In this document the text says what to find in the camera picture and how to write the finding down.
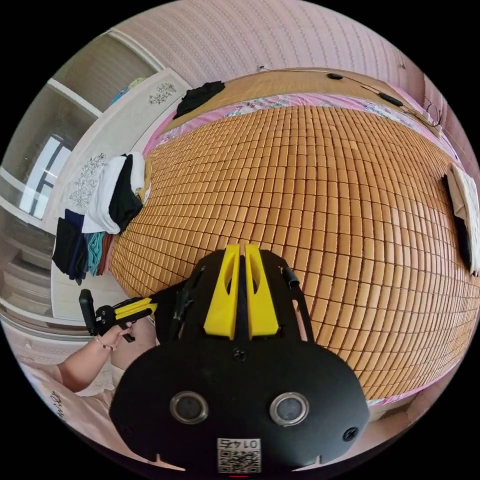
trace pink wall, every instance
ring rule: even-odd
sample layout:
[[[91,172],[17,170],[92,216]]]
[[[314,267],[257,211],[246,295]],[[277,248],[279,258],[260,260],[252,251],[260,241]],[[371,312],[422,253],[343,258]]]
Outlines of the pink wall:
[[[360,23],[306,1],[181,0],[116,28],[193,87],[251,74],[259,65],[329,67],[396,84],[424,101],[422,71],[397,48]]]

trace black cloth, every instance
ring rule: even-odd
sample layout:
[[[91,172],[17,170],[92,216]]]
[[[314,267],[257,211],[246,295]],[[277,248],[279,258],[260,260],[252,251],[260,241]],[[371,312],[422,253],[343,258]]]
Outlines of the black cloth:
[[[142,201],[132,192],[130,183],[132,164],[133,155],[127,155],[108,207],[111,219],[120,228],[120,234],[126,230],[143,207]]]
[[[173,119],[177,119],[182,115],[188,114],[197,109],[201,105],[207,103],[216,94],[219,94],[225,88],[222,81],[207,82],[193,90],[187,90],[185,96],[181,99],[176,109]]]
[[[79,228],[64,218],[58,219],[55,251],[52,260],[63,274],[69,274],[79,236],[82,236],[82,231]]]
[[[85,263],[89,261],[89,250],[87,247],[87,241],[85,235],[81,236],[80,248],[75,260],[75,281],[78,285],[82,285],[82,280],[87,278],[87,272],[85,271]]]
[[[467,232],[467,226],[465,225],[465,222],[454,213],[454,203],[452,201],[452,195],[450,194],[449,180],[447,175],[442,177],[441,182],[445,187],[446,195],[448,197],[448,204],[450,205],[453,215],[453,223],[455,224],[456,236],[458,239],[458,252],[462,262],[468,271],[470,271],[470,266],[472,265],[472,247],[470,245],[470,237],[469,233]]]

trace white towel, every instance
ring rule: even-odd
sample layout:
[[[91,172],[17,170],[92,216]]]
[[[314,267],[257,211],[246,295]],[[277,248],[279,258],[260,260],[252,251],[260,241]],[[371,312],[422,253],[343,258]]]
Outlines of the white towel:
[[[132,156],[130,186],[131,191],[136,195],[145,186],[145,160],[144,156],[137,151],[131,151],[129,155]]]
[[[112,235],[120,233],[120,227],[110,217],[109,208],[125,159],[124,155],[110,159],[100,172],[98,183],[85,213],[82,233],[106,232]]]
[[[454,163],[447,173],[453,213],[461,218],[470,239],[471,265],[470,273],[479,274],[480,269],[480,207],[477,185]]]

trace bamboo sleeping mat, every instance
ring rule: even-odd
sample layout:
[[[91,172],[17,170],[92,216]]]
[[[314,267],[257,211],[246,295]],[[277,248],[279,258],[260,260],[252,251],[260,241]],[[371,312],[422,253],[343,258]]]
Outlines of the bamboo sleeping mat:
[[[150,198],[111,256],[129,295],[252,242],[293,267],[317,343],[369,400],[419,388],[462,356],[480,279],[461,263],[440,182],[450,159],[427,139],[371,113],[298,106],[224,118],[149,155]]]

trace yellow part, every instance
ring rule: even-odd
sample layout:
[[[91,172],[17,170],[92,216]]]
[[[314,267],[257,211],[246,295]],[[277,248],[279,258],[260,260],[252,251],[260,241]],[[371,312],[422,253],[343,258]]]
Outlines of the yellow part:
[[[141,312],[145,309],[151,309],[152,314],[155,313],[157,310],[157,304],[152,303],[151,298],[142,298],[142,300],[138,300],[134,303],[130,303],[129,305],[121,306],[115,309],[115,318],[117,320],[124,319],[129,317],[130,315],[136,314],[137,312]]]
[[[207,335],[234,339],[239,297],[240,245],[227,245],[203,329]]]
[[[245,245],[245,267],[250,339],[275,335],[279,330],[279,323],[258,245]]]

